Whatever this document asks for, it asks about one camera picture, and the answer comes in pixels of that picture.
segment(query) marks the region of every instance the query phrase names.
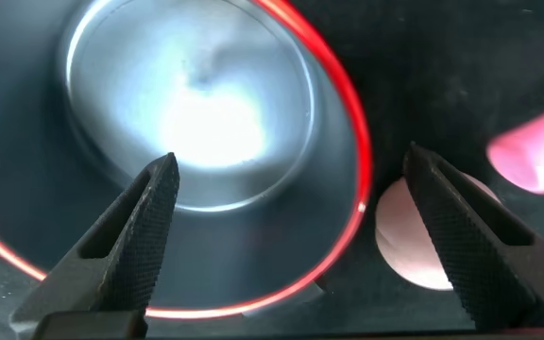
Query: pink light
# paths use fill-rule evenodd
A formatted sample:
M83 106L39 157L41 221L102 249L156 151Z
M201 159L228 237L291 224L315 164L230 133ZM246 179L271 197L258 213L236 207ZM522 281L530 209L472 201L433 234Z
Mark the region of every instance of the pink light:
M507 180L529 192L544 194L544 114L497 137L486 153Z

